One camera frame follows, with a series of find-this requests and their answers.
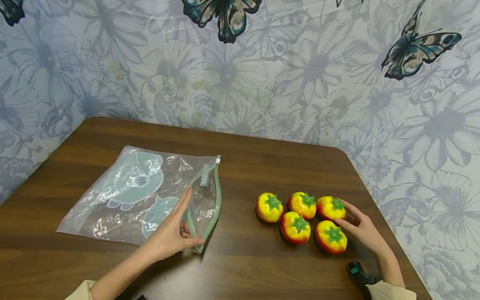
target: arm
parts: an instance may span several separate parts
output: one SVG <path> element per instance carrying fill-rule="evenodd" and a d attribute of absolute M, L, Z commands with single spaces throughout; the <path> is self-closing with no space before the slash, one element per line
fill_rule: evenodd
<path fill-rule="evenodd" d="M 188 225 L 181 221 L 191 197 L 192 189 L 187 188 L 147 241 L 92 285 L 90 295 L 93 300 L 115 300 L 151 264 L 204 243 L 200 238 L 192 238 Z"/>
<path fill-rule="evenodd" d="M 145 248 L 138 248 L 90 288 L 94 300 L 110 300 L 118 297 L 152 263 Z"/>
<path fill-rule="evenodd" d="M 400 265 L 392 249 L 378 232 L 370 218 L 358 208 L 342 200 L 345 209 L 352 217 L 351 222 L 337 219 L 335 222 L 345 231 L 357 237 L 372 252 L 377 260 L 380 276 L 384 282 L 394 286 L 405 288 Z"/>
<path fill-rule="evenodd" d="M 394 287 L 405 288 L 402 271 L 400 265 L 395 257 L 392 249 L 384 249 L 378 254 L 374 254 L 377 260 L 378 270 L 384 282 L 391 284 Z"/>

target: wooden table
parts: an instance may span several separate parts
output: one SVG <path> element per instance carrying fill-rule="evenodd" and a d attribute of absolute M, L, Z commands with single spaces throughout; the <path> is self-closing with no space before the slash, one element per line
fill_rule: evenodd
<path fill-rule="evenodd" d="M 202 255 L 177 254 L 148 269 L 127 290 L 149 299 L 361 299 L 346 265 L 376 272 L 368 250 L 349 239 L 343 255 L 329 256 L 314 238 L 285 242 L 278 223 L 255 213 L 259 194 L 287 202 L 299 190 L 334 195 L 367 213 L 402 266 L 407 288 L 430 299 L 347 156 L 307 144 L 203 132 L 126 120 L 94 118 L 82 125 L 0 207 L 0 295 L 63 299 L 84 279 L 99 279 L 136 246 L 56 233 L 88 187 L 126 145 L 196 156 L 222 155 L 222 208 Z"/>

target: black object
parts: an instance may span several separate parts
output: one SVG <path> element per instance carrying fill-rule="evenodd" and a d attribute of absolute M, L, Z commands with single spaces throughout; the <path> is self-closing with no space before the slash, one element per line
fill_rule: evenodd
<path fill-rule="evenodd" d="M 124 296 L 120 295 L 120 296 L 116 297 L 115 300 L 127 300 L 127 299 Z M 141 295 L 140 297 L 138 297 L 137 300 L 146 300 L 146 298 L 145 298 L 144 295 Z"/>
<path fill-rule="evenodd" d="M 347 265 L 347 272 L 353 283 L 361 290 L 365 299 L 371 299 L 370 292 L 366 287 L 367 284 L 375 284 L 382 280 L 378 274 L 367 274 L 363 271 L 360 262 L 354 261 Z"/>

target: left hand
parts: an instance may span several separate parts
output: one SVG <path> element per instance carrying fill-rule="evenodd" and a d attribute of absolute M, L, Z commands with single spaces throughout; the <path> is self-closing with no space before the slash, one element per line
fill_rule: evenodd
<path fill-rule="evenodd" d="M 140 247 L 151 263 L 204 243 L 199 237 L 192 238 L 188 224 L 181 221 L 191 197 L 192 188 L 188 187 L 170 214 Z"/>

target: green zipper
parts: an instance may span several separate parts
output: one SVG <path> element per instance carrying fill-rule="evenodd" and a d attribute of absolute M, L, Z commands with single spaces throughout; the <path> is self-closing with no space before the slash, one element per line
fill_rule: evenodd
<path fill-rule="evenodd" d="M 213 226 L 217 222 L 218 215 L 220 214 L 220 207 L 221 207 L 221 204 L 222 204 L 222 190 L 220 188 L 220 179 L 218 178 L 218 165 L 220 164 L 220 162 L 217 163 L 217 161 L 219 159 L 220 159 L 220 155 L 218 155 L 216 157 L 216 162 L 213 166 L 211 166 L 207 170 L 200 171 L 197 175 L 195 175 L 195 177 L 193 177 L 193 179 L 189 183 L 189 185 L 190 185 L 191 183 L 194 183 L 195 181 L 197 181 L 197 179 L 199 179 L 204 174 L 207 174 L 207 173 L 211 172 L 212 170 L 215 170 L 214 171 L 214 173 L 215 173 L 215 186 L 216 186 L 215 212 L 214 212 L 214 215 L 213 215 L 212 219 L 210 220 L 210 223 L 208 224 L 207 229 L 205 230 L 204 235 L 201 237 L 203 240 L 206 240 L 208 238 L 208 235 L 212 231 Z M 192 206 L 189 204 L 189 209 L 187 210 L 188 226 L 190 228 L 191 236 L 196 237 L 195 223 L 193 222 L 191 207 Z M 204 249 L 204 245 L 197 246 L 197 247 L 195 247 L 195 250 L 196 250 L 195 252 L 196 253 L 202 253 L 203 249 Z"/>

